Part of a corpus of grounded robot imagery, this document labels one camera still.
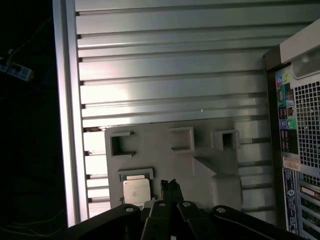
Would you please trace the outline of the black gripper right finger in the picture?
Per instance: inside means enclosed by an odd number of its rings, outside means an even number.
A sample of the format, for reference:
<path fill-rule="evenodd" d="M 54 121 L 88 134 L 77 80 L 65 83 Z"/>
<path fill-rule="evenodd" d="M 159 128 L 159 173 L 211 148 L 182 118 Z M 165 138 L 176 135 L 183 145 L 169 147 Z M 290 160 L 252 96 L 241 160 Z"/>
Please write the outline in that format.
<path fill-rule="evenodd" d="M 172 200 L 188 230 L 191 240 L 299 240 L 300 237 L 263 220 L 226 205 L 213 207 L 209 212 L 195 203 L 185 201 L 175 179 L 170 181 Z"/>

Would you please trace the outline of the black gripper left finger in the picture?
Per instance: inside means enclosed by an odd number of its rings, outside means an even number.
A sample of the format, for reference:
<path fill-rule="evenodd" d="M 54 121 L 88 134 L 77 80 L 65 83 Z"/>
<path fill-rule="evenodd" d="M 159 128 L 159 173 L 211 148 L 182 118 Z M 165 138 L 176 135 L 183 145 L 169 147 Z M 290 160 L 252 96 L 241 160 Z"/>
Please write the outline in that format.
<path fill-rule="evenodd" d="M 151 207 L 125 203 L 69 227 L 55 240 L 169 240 L 173 216 L 173 181 L 160 182 L 160 200 Z"/>

